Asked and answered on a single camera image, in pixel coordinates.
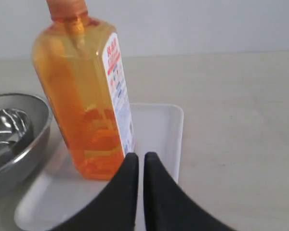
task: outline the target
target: table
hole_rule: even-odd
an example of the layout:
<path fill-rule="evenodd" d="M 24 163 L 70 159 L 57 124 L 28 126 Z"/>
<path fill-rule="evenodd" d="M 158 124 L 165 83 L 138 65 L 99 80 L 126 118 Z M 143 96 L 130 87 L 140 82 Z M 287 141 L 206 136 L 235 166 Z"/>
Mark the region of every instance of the table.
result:
<path fill-rule="evenodd" d="M 289 231 L 289 52 L 125 58 L 130 101 L 185 113 L 179 185 L 241 231 Z M 28 60 L 0 61 L 0 91 L 43 95 Z M 47 153 L 61 139 L 55 122 Z M 0 199 L 0 231 L 36 172 Z"/>

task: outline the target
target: bottle label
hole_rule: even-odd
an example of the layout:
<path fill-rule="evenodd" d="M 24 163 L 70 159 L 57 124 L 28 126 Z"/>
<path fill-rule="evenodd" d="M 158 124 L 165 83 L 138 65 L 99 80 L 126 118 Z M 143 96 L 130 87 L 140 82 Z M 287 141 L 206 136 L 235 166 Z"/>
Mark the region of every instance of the bottle label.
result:
<path fill-rule="evenodd" d="M 118 36 L 112 33 L 103 50 L 103 64 L 124 156 L 133 152 L 135 137 Z"/>

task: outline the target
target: bottle cap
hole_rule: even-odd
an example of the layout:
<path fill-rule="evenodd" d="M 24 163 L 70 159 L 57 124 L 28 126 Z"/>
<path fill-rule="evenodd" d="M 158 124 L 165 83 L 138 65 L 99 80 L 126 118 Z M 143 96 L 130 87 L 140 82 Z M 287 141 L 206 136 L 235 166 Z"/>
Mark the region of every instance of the bottle cap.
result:
<path fill-rule="evenodd" d="M 47 0 L 53 20 L 73 18 L 88 12 L 85 0 Z"/>

